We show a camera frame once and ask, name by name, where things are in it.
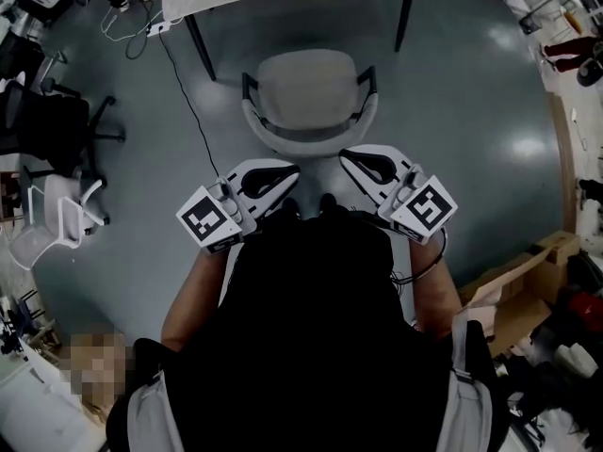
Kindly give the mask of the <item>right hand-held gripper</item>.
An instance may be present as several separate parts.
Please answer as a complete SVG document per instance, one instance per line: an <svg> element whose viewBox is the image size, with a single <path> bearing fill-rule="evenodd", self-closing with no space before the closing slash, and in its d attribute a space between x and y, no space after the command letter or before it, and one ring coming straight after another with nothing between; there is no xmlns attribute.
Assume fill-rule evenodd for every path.
<svg viewBox="0 0 603 452"><path fill-rule="evenodd" d="M428 177L397 148L362 144L344 149L338 156L362 193L380 205L378 216L420 245L442 230L458 210L437 177Z"/></svg>

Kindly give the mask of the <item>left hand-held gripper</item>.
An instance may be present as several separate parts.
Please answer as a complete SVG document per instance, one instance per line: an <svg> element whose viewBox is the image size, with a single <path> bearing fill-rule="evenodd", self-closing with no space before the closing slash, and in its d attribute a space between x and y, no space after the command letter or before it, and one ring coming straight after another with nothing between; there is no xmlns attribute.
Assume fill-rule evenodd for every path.
<svg viewBox="0 0 603 452"><path fill-rule="evenodd" d="M254 218L273 209L300 172L299 166L280 159L245 160L227 173L227 181L200 186L176 217L204 254L228 250L256 231Z"/></svg>

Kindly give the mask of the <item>grey upholstered chair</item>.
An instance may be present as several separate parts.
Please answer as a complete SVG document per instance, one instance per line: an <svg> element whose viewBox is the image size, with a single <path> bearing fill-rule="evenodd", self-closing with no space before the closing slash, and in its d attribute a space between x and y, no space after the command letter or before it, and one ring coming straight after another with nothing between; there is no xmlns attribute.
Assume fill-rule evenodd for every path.
<svg viewBox="0 0 603 452"><path fill-rule="evenodd" d="M379 103L376 68L356 69L340 51L309 49L272 56L255 76L241 75L242 109L275 153L331 157L360 143Z"/></svg>

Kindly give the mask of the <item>person's right forearm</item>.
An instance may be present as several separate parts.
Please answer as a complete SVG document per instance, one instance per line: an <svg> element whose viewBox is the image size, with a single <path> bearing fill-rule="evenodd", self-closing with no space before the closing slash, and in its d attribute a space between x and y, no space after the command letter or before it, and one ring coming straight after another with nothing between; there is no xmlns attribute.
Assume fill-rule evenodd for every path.
<svg viewBox="0 0 603 452"><path fill-rule="evenodd" d="M409 250L412 273L416 275L435 260L440 245L436 239L425 245L411 241ZM449 335L453 318L462 310L462 304L444 259L414 281L413 296L418 329L435 341Z"/></svg>

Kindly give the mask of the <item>person's left forearm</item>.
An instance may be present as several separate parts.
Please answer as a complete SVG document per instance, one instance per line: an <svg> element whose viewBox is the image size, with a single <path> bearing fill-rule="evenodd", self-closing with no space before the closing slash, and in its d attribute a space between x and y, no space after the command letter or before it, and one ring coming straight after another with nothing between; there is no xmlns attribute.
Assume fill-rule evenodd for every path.
<svg viewBox="0 0 603 452"><path fill-rule="evenodd" d="M178 352L218 310L230 251L199 253L161 330L161 344Z"/></svg>

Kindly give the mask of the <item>white mesh chair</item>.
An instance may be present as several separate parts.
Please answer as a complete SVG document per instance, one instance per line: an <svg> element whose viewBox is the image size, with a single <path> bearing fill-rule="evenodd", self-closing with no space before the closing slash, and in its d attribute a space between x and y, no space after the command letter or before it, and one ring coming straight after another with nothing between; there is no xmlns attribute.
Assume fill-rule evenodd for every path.
<svg viewBox="0 0 603 452"><path fill-rule="evenodd" d="M15 264L31 270L54 246L79 248L86 236L110 224L94 200L106 181L98 179L88 188L76 178L50 174L44 186L27 189L28 224L8 243Z"/></svg>

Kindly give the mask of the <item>black office chair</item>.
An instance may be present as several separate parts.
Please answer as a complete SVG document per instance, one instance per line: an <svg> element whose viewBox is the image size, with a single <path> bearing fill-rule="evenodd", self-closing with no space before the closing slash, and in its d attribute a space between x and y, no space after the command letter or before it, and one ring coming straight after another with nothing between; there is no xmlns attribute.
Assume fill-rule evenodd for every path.
<svg viewBox="0 0 603 452"><path fill-rule="evenodd" d="M15 79L9 80L0 90L0 156L26 154L47 162L49 170L27 173L35 179L51 174L71 178L85 155L88 168L84 173L99 179L94 142L125 142L125 132L117 135L97 132L106 108L114 104L116 99L107 96L91 115L88 102L80 97L41 95Z"/></svg>

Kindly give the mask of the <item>person's black top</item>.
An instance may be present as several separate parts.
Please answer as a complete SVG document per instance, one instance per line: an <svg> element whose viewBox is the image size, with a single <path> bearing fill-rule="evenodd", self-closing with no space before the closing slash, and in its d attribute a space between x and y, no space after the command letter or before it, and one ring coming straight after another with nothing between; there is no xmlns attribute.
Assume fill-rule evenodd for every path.
<svg viewBox="0 0 603 452"><path fill-rule="evenodd" d="M435 341L402 311L389 236L337 207L274 211L178 352L138 339L110 452L499 452L509 429L482 326Z"/></svg>

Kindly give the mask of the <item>brown cardboard box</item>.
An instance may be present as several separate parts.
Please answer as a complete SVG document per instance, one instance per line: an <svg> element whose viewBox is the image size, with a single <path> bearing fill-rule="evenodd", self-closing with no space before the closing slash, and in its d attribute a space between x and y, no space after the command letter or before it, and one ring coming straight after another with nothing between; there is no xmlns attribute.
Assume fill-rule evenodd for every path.
<svg viewBox="0 0 603 452"><path fill-rule="evenodd" d="M579 251L577 235L558 231L458 290L469 318L481 323L493 358L551 315L550 307L568 283L568 259Z"/></svg>

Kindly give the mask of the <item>red bag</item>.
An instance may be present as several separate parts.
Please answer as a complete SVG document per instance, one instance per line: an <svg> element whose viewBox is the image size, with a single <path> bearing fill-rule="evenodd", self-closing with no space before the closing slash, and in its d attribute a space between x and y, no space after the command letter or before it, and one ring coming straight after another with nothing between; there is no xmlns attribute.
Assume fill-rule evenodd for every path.
<svg viewBox="0 0 603 452"><path fill-rule="evenodd" d="M603 321L603 298L578 292L568 301L568 309L584 321Z"/></svg>

